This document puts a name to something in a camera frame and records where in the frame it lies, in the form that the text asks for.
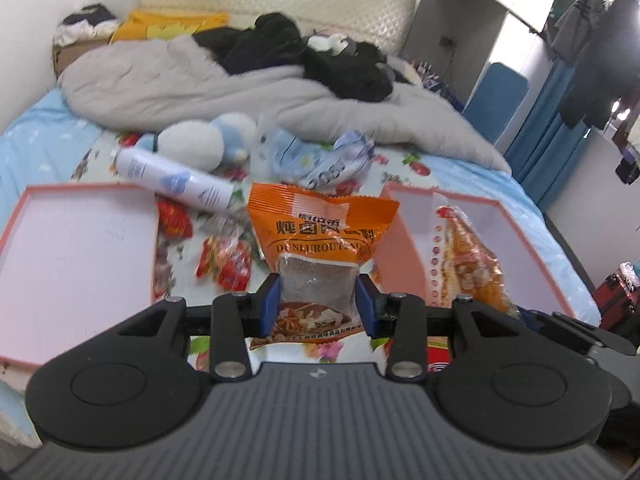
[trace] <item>comforter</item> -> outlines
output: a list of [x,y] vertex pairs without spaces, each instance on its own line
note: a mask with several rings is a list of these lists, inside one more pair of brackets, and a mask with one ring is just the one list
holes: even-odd
[[381,103],[338,99],[304,79],[300,66],[230,76],[191,36],[119,41],[84,54],[59,85],[79,116],[111,130],[160,131],[184,120],[268,113],[303,140],[334,142],[354,128],[377,144],[411,143],[427,153],[511,173],[507,162],[448,102],[396,84]]

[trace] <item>floral bedsheet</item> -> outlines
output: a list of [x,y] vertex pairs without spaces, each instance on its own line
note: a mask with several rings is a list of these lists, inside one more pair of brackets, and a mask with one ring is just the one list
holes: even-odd
[[[114,152],[121,146],[130,146],[138,136],[133,134],[114,134],[104,132],[78,165],[71,181],[75,182],[114,182],[120,179],[113,168]],[[218,176],[234,183],[234,197],[236,200],[246,200],[252,179],[248,172],[248,165],[219,168]],[[361,194],[379,196],[384,184],[388,181],[400,182],[411,186],[437,187],[438,181],[431,174],[430,169],[420,161],[417,153],[397,148],[376,147],[373,165],[362,183],[355,180],[341,184],[334,194],[346,196]],[[208,236],[202,226],[209,219],[208,214],[191,212],[193,223],[193,237],[180,242],[166,240],[162,234],[158,239],[158,257],[162,260],[157,266],[156,285],[157,298],[163,296],[181,296],[187,305],[196,306],[210,304],[212,300],[224,292],[212,280],[199,280],[195,271],[202,252],[202,243]],[[375,280],[376,272],[372,263],[363,268]],[[255,257],[252,262],[252,275],[248,290],[254,292],[264,281],[269,271],[264,262]],[[382,349],[371,347],[369,339],[363,334],[355,334],[334,343],[325,345],[302,343],[279,343],[258,348],[251,352],[254,368],[265,360],[279,360],[292,362],[361,362],[374,360],[382,367]],[[209,338],[194,338],[191,342],[189,356],[190,363],[205,369],[209,362]],[[31,374],[23,369],[3,365],[0,367],[2,380],[18,392],[24,392]],[[22,444],[36,446],[33,439],[21,439]]]

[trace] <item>blue chair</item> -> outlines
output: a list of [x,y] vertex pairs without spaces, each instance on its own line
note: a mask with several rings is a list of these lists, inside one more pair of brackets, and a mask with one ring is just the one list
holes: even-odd
[[480,135],[494,144],[527,91],[529,81],[525,77],[502,63],[493,63],[462,114]]

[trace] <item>blue curtain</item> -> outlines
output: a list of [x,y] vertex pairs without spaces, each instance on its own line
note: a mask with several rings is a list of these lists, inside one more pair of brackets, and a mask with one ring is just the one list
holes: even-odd
[[543,212],[571,176],[587,142],[584,123],[570,129],[558,114],[573,74],[573,68],[556,59],[527,120],[504,155],[514,179]]

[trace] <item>pink box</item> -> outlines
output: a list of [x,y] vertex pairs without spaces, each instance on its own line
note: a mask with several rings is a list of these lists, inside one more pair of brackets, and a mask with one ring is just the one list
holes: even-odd
[[27,187],[0,236],[0,361],[37,368],[148,307],[157,238],[146,189]]
[[400,203],[396,218],[380,241],[374,261],[385,292],[407,292],[427,301],[427,258],[431,257],[429,225],[434,194],[469,217],[482,242],[502,266],[505,292],[529,310],[574,317],[566,298],[513,218],[497,200],[389,182],[381,196]]

